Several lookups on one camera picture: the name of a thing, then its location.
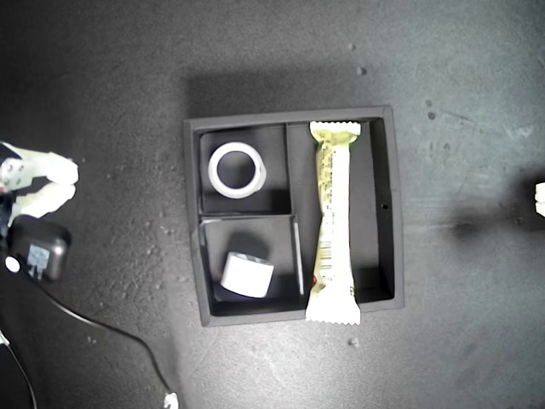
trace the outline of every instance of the black cable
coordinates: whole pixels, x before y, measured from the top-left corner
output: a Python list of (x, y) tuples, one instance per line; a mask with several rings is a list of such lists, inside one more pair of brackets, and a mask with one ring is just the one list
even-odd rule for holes
[(13, 351), (13, 349), (11, 348), (11, 346), (8, 345), (8, 344), (4, 344), (4, 346), (8, 349), (8, 351), (9, 351), (9, 353), (11, 354), (11, 356), (13, 357), (15, 363), (16, 363), (17, 366), (19, 367), (20, 372), (23, 374), (23, 377), (24, 377), (25, 380), (26, 380), (26, 386), (28, 387), (28, 391), (29, 391), (30, 394), (31, 394), (31, 398), (32, 398), (32, 407), (33, 407), (34, 409), (37, 409), (36, 395), (34, 394), (34, 388), (32, 387), (31, 380), (30, 380), (29, 377), (26, 375), (25, 369), (23, 369), (23, 365), (20, 364), (19, 358), (17, 358), (17, 355), (15, 354), (15, 352)]
[(66, 306), (62, 301), (59, 301), (57, 298), (55, 298), (49, 291), (47, 291), (45, 288), (43, 288), (35, 279), (33, 279), (30, 274), (26, 271), (21, 271), (21, 274), (23, 274), (25, 277), (27, 277), (48, 299), (49, 301), (55, 305), (60, 311), (70, 315), (71, 317), (75, 318), (76, 320), (80, 320), (84, 322), (85, 324), (94, 326), (96, 328), (102, 328), (111, 332), (114, 332), (118, 335), (122, 335), (124, 337), (127, 337), (134, 342), (138, 343), (143, 349), (146, 350), (148, 356), (150, 357), (150, 360), (152, 362), (153, 370), (157, 373), (157, 376), (159, 380), (161, 381), (161, 384), (165, 388), (167, 394), (172, 394), (173, 389), (170, 388), (169, 383), (166, 381), (163, 373), (161, 372), (161, 369), (159, 368), (159, 364), (157, 362), (157, 359), (155, 358), (155, 354), (153, 353), (150, 346), (144, 341), (143, 339), (137, 337), (136, 335), (133, 335), (129, 332), (126, 332), (124, 330), (120, 330), (119, 328), (116, 328), (115, 326), (111, 326), (109, 324), (105, 324), (102, 322), (99, 322), (97, 320), (92, 320), (89, 317), (86, 317), (85, 315), (76, 313), (73, 309)]

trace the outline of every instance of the small debris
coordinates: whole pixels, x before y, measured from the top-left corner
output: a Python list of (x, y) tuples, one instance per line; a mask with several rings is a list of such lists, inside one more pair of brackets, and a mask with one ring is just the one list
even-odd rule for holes
[(348, 340), (348, 345), (351, 347), (359, 348), (359, 340), (356, 337), (352, 337)]

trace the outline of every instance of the black power adapter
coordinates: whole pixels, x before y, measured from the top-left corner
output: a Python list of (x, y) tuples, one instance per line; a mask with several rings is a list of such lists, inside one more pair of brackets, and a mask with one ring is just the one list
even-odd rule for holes
[(66, 267), (72, 235), (59, 224), (18, 216), (8, 231), (7, 242), (8, 256), (33, 278), (56, 281)]

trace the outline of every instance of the white plug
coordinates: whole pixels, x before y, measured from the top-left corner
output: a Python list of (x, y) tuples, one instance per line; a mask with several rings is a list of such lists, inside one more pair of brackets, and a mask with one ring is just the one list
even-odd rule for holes
[(545, 216), (545, 183), (536, 185), (536, 212)]

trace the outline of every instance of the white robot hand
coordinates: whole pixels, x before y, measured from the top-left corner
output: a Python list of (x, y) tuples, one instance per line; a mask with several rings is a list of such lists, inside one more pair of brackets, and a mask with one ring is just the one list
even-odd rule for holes
[(16, 195), (9, 226), (19, 215), (40, 218), (57, 211), (74, 197), (79, 179), (77, 165), (56, 153), (40, 153), (0, 142), (0, 194), (30, 187), (37, 177), (51, 181), (37, 193)]

